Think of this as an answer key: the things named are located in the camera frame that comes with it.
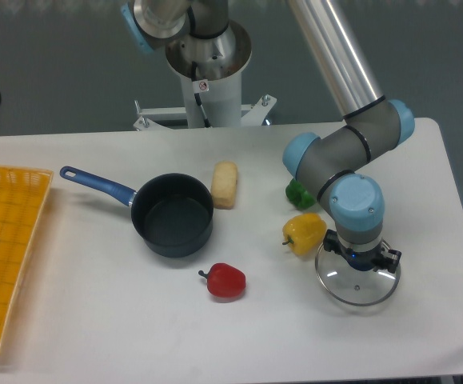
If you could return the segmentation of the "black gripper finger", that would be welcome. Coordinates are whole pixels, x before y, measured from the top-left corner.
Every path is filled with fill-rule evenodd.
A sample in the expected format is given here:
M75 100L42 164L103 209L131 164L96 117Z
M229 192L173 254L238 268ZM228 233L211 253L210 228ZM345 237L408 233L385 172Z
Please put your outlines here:
M394 249L381 248L373 258L373 270L387 270L391 274L397 272L401 260L401 251Z
M340 242L336 231L327 230L322 245L325 251L340 254Z

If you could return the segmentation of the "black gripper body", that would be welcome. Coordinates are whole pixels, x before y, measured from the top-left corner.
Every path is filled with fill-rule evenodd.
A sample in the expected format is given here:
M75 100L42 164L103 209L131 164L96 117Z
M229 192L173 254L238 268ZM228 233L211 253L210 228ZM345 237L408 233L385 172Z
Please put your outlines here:
M389 249L383 239L374 240L372 246L365 245L366 250L360 250L361 245L347 246L345 240L341 240L339 236L338 239L340 242L340 254L338 256L341 256L353 269L362 272L373 270L372 260L381 248Z

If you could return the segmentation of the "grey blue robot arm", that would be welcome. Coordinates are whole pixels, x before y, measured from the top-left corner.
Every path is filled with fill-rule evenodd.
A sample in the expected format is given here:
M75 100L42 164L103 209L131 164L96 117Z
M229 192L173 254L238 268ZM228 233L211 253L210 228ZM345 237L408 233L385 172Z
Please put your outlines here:
M298 135L282 161L334 220L324 249L355 270L394 273L401 253L381 235L381 189L359 170L412 135L413 114L403 102L385 98L336 2L289 6L345 124L324 138ZM227 2L127 1L121 13L142 50L165 49L182 82L189 126L244 124L241 92L232 91L228 81L239 79L252 47L249 35L230 19Z

